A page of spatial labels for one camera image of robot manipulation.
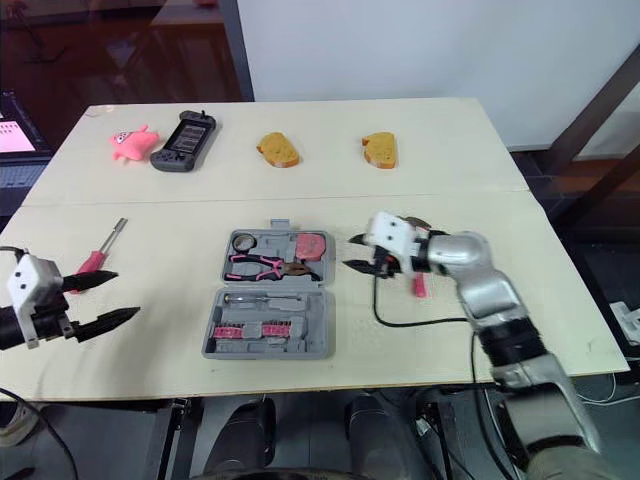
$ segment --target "bread slice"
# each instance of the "bread slice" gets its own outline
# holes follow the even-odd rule
[[[256,147],[264,159],[274,167],[289,168],[300,161],[289,140],[280,132],[272,132],[265,135]]]
[[[378,132],[362,139],[364,158],[374,167],[394,168],[396,166],[396,141],[393,133]]]

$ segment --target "pliers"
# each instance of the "pliers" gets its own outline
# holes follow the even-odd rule
[[[322,280],[320,275],[314,273],[309,267],[302,263],[285,263],[279,257],[265,257],[263,255],[252,255],[239,253],[229,256],[229,262],[233,263],[259,263],[271,267],[269,270],[256,275],[238,275],[236,273],[225,273],[224,279],[234,282],[258,282],[260,280],[281,280],[285,275],[300,276],[311,275],[316,282]]]

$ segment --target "gray tool case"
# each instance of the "gray tool case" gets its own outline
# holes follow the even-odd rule
[[[284,276],[280,280],[230,281],[225,274],[255,275],[270,267],[257,263],[232,263],[229,258],[238,254],[233,240],[242,234],[256,239],[246,253],[265,257],[279,257],[286,263],[298,262],[296,238],[300,233],[322,235],[325,251],[320,261],[305,262],[320,280],[310,275]],[[329,302],[324,286],[333,280],[335,242],[323,231],[292,230],[289,220],[271,220],[269,230],[235,230],[227,244],[222,281],[226,288],[216,292],[215,301],[202,345],[205,358],[291,359],[312,360],[329,354]],[[265,337],[264,325],[285,325],[289,337]],[[216,327],[242,329],[242,339],[214,338]]]

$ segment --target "black game console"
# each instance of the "black game console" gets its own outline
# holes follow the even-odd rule
[[[151,165],[163,172],[189,172],[205,142],[216,128],[213,117],[186,110],[162,150],[151,154]]]

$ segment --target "toolbox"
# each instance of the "toolbox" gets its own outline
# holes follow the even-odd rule
[[[302,249],[303,240],[309,248]],[[289,220],[271,220],[266,230],[235,230],[221,274],[227,286],[216,292],[202,355],[325,358],[331,312],[324,287],[334,271],[335,242],[327,232],[293,230]]]

